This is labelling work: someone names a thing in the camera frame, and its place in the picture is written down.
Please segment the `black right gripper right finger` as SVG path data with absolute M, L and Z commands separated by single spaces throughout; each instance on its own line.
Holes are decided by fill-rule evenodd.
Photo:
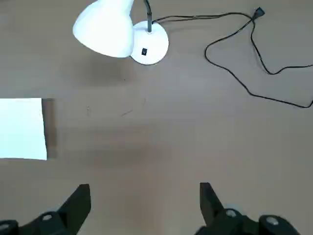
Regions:
M 297 229 L 277 215 L 261 215 L 258 221 L 238 210 L 225 208 L 209 182 L 200 183 L 200 209 L 205 225 L 197 235 L 298 235 Z

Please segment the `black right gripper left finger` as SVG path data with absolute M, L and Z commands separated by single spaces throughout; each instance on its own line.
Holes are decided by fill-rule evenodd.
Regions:
M 16 220 L 2 220 L 2 235 L 76 235 L 91 210 L 89 184 L 80 184 L 56 211 L 47 211 L 20 226 Z

